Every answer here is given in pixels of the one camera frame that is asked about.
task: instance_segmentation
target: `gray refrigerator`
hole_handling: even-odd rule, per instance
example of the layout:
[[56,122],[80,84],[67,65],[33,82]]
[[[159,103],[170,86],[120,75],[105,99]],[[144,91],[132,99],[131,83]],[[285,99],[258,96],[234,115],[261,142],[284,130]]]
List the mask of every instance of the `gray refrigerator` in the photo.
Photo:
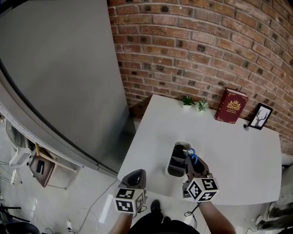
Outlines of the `gray refrigerator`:
[[56,155],[118,173],[135,130],[106,1],[32,0],[0,15],[0,112]]

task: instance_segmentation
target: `concrete floor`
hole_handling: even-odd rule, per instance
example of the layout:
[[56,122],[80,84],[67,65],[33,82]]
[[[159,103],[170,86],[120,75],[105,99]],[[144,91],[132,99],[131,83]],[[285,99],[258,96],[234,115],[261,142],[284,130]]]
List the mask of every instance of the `concrete floor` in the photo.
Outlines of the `concrete floor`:
[[[3,124],[0,124],[0,160],[9,162],[11,158],[10,142],[6,136]],[[13,172],[9,166],[0,167],[0,173],[7,178]],[[28,219],[37,226],[40,232],[50,228],[53,232],[66,234],[66,219],[72,222],[73,230],[77,232],[83,222],[87,209],[93,202],[111,185],[115,179],[100,174],[96,171],[82,168],[77,174],[57,167],[49,184],[55,186],[67,186],[67,190],[47,186],[41,187],[32,177],[28,166],[17,170],[17,178],[23,183],[11,185],[1,181],[1,194],[4,204],[7,206],[21,206],[21,211],[13,213],[21,218]],[[115,182],[110,189],[92,207],[81,234],[107,234],[115,223],[119,213],[116,212],[111,197],[118,186]],[[147,192],[147,210],[133,219],[135,223],[140,217],[150,212],[150,204],[154,199],[159,199],[162,205],[162,213],[171,219],[181,220],[194,225],[192,217],[186,218],[184,213],[192,210],[193,202],[174,200]],[[217,206],[217,208],[235,226],[237,234],[253,233],[247,228],[255,229],[255,219],[258,215],[268,210],[268,204],[251,206]],[[195,211],[198,225],[197,230],[201,234],[209,234],[206,222],[199,210]],[[258,231],[259,234],[276,234],[279,231]]]

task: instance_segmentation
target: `red book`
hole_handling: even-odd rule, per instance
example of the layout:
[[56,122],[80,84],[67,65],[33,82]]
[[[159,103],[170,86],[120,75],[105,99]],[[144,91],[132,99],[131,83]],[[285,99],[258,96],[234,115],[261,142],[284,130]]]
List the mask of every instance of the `red book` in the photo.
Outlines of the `red book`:
[[215,119],[228,123],[236,123],[247,100],[248,97],[245,93],[226,89],[215,114]]

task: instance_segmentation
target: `deer antler picture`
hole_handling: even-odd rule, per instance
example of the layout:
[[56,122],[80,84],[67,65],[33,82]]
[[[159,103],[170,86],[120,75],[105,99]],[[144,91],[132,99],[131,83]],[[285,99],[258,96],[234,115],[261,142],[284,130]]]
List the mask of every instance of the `deer antler picture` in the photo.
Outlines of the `deer antler picture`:
[[267,112],[266,112],[266,115],[264,116],[264,117],[261,117],[261,112],[262,112],[263,110],[259,110],[258,112],[257,112],[257,114],[256,114],[256,123],[255,123],[255,126],[256,127],[261,127],[262,125],[259,125],[259,123],[260,123],[260,121],[261,120],[265,120],[266,119],[266,117],[267,117]]
[[265,106],[262,103],[259,103],[255,110],[254,116],[252,117],[248,126],[261,130],[266,124],[266,121],[268,120],[272,112],[272,108],[270,108],[269,106]]

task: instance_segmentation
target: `white table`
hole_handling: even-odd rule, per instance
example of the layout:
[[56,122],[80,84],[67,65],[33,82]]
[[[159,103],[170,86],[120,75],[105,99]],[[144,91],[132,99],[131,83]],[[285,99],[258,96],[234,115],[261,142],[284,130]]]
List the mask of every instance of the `white table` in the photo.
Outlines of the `white table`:
[[139,125],[118,179],[146,170],[146,190],[182,198],[187,177],[167,175],[165,169],[177,141],[189,142],[209,166],[220,192],[218,205],[249,205],[276,201],[281,186],[279,134],[268,128],[245,131],[246,120],[235,124],[214,119],[214,110],[187,112],[182,102],[153,95]]

